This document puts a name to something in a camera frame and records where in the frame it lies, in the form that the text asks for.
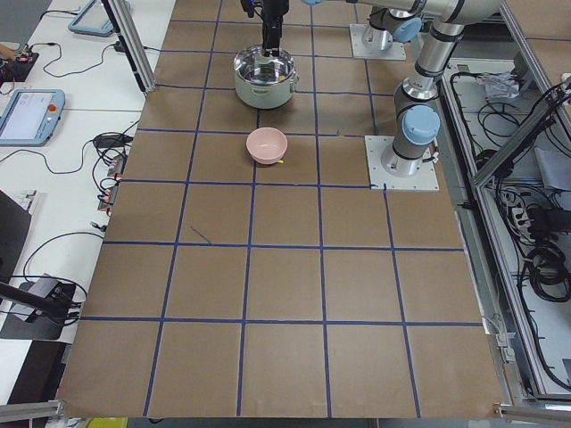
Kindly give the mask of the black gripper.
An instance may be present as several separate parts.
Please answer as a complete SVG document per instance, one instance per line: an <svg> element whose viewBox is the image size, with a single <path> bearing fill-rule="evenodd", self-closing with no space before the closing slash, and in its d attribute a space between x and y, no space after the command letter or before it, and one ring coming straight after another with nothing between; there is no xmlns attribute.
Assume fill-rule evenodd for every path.
<svg viewBox="0 0 571 428"><path fill-rule="evenodd" d="M269 58L269 48L274 57L280 56L283 18L286 15L286 0L263 0L262 16L262 55Z"/></svg>

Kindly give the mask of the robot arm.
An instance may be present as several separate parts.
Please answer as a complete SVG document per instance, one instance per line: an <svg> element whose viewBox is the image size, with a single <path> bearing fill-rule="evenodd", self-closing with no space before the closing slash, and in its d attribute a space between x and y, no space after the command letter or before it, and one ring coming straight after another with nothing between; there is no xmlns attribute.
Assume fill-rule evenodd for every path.
<svg viewBox="0 0 571 428"><path fill-rule="evenodd" d="M279 56L280 40L284 16L289 12L288 0L263 0L262 17L262 55Z"/></svg>
<svg viewBox="0 0 571 428"><path fill-rule="evenodd" d="M436 139L441 120L434 109L439 80L467 25L478 23L497 11L499 1L367 1L372 7L368 25L387 31L393 41L406 43L422 27L420 15L433 17L428 36L412 74L394 94L396 133L381 155L384 170L394 177L417 174L427 147Z"/></svg>

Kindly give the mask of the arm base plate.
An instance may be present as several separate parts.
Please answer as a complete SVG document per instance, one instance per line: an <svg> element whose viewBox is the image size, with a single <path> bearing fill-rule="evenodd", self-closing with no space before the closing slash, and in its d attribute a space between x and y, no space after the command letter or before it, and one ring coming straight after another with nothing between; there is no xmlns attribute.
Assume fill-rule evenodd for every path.
<svg viewBox="0 0 571 428"><path fill-rule="evenodd" d="M406 60L404 44L394 41L392 34L387 30L373 29L369 24L351 24L349 32L353 58Z"/></svg>
<svg viewBox="0 0 571 428"><path fill-rule="evenodd" d="M437 192L435 163L429 149L417 160L393 151L392 136L365 136L369 186L379 191Z"/></svg>

